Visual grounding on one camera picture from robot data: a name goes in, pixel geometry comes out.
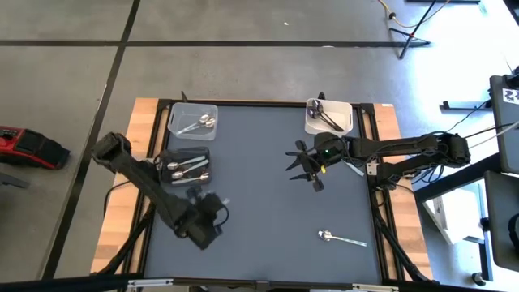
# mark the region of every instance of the red object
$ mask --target red object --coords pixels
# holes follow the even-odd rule
[[[61,169],[70,151],[29,129],[0,126],[0,162]]]

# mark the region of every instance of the metal bracket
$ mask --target metal bracket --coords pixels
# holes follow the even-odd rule
[[[360,108],[367,112],[370,116],[375,115],[375,106],[372,103],[362,103]]]
[[[353,290],[362,290],[362,291],[369,291],[369,292],[398,292],[398,287],[353,284]]]
[[[378,163],[366,163],[367,175],[376,175],[376,167]]]
[[[269,291],[271,289],[269,281],[257,281],[256,282],[256,291],[263,292]]]
[[[168,279],[148,279],[148,280],[129,280],[128,288],[139,288],[139,287],[160,287],[160,286],[172,286],[173,278]]]

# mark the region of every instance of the tripod stand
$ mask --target tripod stand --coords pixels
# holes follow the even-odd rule
[[[414,30],[413,30],[412,33],[403,32],[403,31],[395,29],[395,28],[390,28],[389,29],[389,31],[391,31],[391,32],[398,32],[401,35],[407,36],[407,42],[404,45],[404,49],[400,53],[400,57],[398,57],[400,60],[402,60],[404,58],[405,53],[407,52],[407,49],[409,48],[409,46],[411,44],[411,41],[420,41],[421,42],[420,45],[429,45],[431,43],[430,41],[426,41],[426,40],[417,38],[416,36],[414,36],[414,34],[418,31],[418,29],[420,28],[420,25],[423,24],[423,21],[426,19],[426,17],[429,14],[429,12],[431,12],[432,7],[436,4],[437,1],[438,0],[433,0],[433,2],[429,6],[429,8],[427,8],[427,11],[425,11],[425,14],[422,16],[422,18],[420,19],[418,24],[416,24],[416,26],[414,27]],[[389,19],[393,19],[396,16],[397,16],[397,14],[392,12],[391,14],[389,14]]]

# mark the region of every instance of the gray table surface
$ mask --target gray table surface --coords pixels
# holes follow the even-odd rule
[[[519,105],[503,101],[503,88],[507,87],[502,76],[491,77],[491,101],[496,126],[517,122],[517,117],[519,117]],[[519,174],[519,155],[517,154],[519,134],[517,131],[508,131],[497,137],[497,145],[500,149],[503,172]]]
[[[305,109],[218,110],[215,140],[171,135],[168,148],[209,147],[212,181],[203,189],[230,199],[224,233],[201,251],[156,217],[145,276],[380,283],[366,178],[336,164],[320,175],[324,190],[316,193],[309,182],[289,180],[301,169],[285,171],[294,160],[285,152],[296,151],[295,140],[313,145],[313,136],[304,131]],[[357,124],[350,135],[359,136]],[[185,187],[164,188],[185,196]],[[321,229],[368,246],[325,242],[317,235]]]
[[[494,262],[519,272],[519,256],[508,235],[508,221],[519,213],[519,178],[487,171],[485,188]]]

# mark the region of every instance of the clear plastic bin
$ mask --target clear plastic bin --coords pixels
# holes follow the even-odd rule
[[[214,118],[213,127],[199,127],[193,131],[178,133],[180,130],[196,125],[200,117],[209,115]],[[215,105],[201,105],[195,103],[177,102],[173,105],[171,116],[169,117],[168,129],[179,139],[192,140],[214,140],[217,136],[218,108]]]

